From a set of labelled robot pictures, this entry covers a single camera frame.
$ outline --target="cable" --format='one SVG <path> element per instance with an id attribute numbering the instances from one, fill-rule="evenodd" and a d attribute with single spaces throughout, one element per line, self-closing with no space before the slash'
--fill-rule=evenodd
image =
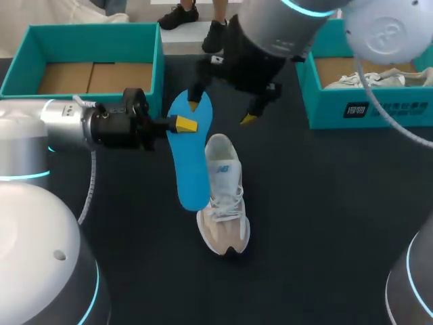
<path id="1" fill-rule="evenodd" d="M 87 213 L 89 212 L 90 203 L 92 202 L 93 191 L 95 189 L 96 182 L 96 151 L 91 152 L 91 172 L 90 172 L 90 184 L 89 191 L 87 192 L 86 201 L 84 203 L 83 211 L 81 211 L 81 215 L 78 218 L 78 224 L 81 225 L 83 221 L 86 219 Z"/>
<path id="2" fill-rule="evenodd" d="M 406 130 L 404 127 L 402 127 L 401 125 L 399 125 L 382 107 L 382 105 L 380 105 L 379 101 L 377 100 L 376 96 L 374 96 L 373 91 L 371 90 L 371 87 L 369 86 L 367 80 L 365 79 L 365 75 L 364 75 L 364 70 L 363 70 L 363 66 L 362 63 L 360 61 L 360 59 L 355 56 L 355 62 L 357 63 L 357 68 L 358 68 L 358 73 L 359 73 L 359 79 L 364 87 L 364 90 L 367 94 L 367 96 L 369 97 L 369 99 L 373 102 L 374 107 L 378 110 L 379 114 L 382 115 L 382 117 L 385 119 L 385 121 L 387 121 L 388 123 L 390 123 L 390 125 L 392 127 L 394 127 L 394 129 L 396 129 L 398 132 L 400 132 L 401 134 L 403 134 L 405 137 L 408 137 L 409 139 L 411 139 L 414 142 L 417 142 L 423 146 L 429 147 L 429 148 L 433 148 L 433 142 L 428 141 L 422 137 L 419 137 L 416 134 L 413 134 L 412 132 Z"/>

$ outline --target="robotic arm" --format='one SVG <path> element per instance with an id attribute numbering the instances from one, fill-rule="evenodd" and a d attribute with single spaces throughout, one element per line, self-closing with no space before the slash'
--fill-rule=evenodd
<path id="1" fill-rule="evenodd" d="M 185 131 L 186 119 L 152 120 L 141 89 L 126 89 L 112 108 L 75 96 L 61 100 L 0 102 L 0 181 L 21 181 L 47 187 L 46 151 L 107 148 L 154 149 L 166 131 Z"/>
<path id="2" fill-rule="evenodd" d="M 242 123 L 259 117 L 281 95 L 272 80 L 287 60 L 305 61 L 317 31 L 337 8 L 343 8 L 347 41 L 359 59 L 410 62 L 432 43 L 429 0 L 244 0 L 230 20 L 223 58 L 199 62 L 189 100 L 199 102 L 217 77 L 256 96 Z"/>

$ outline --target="blue insole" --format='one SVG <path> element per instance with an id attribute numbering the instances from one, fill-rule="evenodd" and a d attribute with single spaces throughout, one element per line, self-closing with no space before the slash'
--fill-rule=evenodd
<path id="1" fill-rule="evenodd" d="M 195 133 L 171 133 L 167 131 L 173 160 L 175 161 L 177 194 L 182 206 L 188 211 L 204 209 L 210 199 L 210 183 L 204 146 L 212 123 L 212 104 L 207 93 L 195 112 L 188 102 L 188 91 L 182 92 L 171 104 L 168 116 L 179 115 L 196 121 Z"/>

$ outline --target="black sneaker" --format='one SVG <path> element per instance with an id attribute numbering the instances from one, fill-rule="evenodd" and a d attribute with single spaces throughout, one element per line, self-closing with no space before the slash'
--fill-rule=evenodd
<path id="1" fill-rule="evenodd" d="M 203 41 L 202 49 L 206 53 L 214 54 L 223 49 L 225 33 L 227 32 L 227 21 L 221 24 L 213 20 L 210 24 L 208 36 Z"/>
<path id="2" fill-rule="evenodd" d="M 171 13 L 165 15 L 159 19 L 159 23 L 162 29 L 172 30 L 179 27 L 187 22 L 196 22 L 198 20 L 198 11 L 196 7 L 196 2 L 193 2 L 191 10 L 188 12 L 183 9 L 181 4 L 173 7 Z"/>

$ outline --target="black work surface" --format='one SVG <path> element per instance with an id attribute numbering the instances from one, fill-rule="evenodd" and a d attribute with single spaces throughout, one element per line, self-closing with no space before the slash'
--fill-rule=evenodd
<path id="1" fill-rule="evenodd" d="M 166 58 L 166 109 L 195 60 Z M 108 280 L 112 325 L 388 323 L 388 272 L 433 206 L 433 151 L 389 129 L 311 131 L 292 66 L 280 81 L 283 97 L 248 127 L 239 126 L 248 95 L 220 83 L 208 91 L 210 134 L 228 135 L 244 168 L 252 237 L 239 261 L 214 257 L 180 207 L 164 140 L 155 153 L 97 153 L 84 231 Z M 53 192 L 78 215 L 89 155 L 50 163 Z"/>

